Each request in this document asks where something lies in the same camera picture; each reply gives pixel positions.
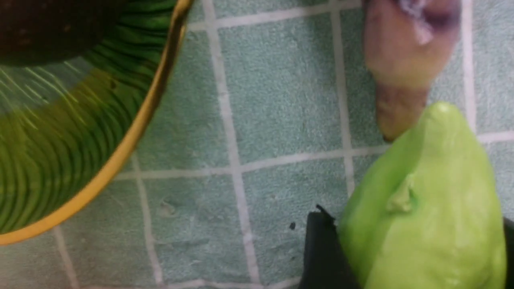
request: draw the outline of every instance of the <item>bowl rim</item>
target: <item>bowl rim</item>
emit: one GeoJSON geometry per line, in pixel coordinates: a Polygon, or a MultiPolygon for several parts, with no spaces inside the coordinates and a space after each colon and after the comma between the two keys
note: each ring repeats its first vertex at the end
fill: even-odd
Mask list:
{"type": "Polygon", "coordinates": [[[143,136],[159,106],[170,74],[177,62],[187,31],[187,19],[195,0],[177,0],[159,66],[146,97],[122,141],[98,173],[59,209],[21,229],[0,234],[0,246],[36,237],[60,225],[88,205],[122,169],[143,136]]]}

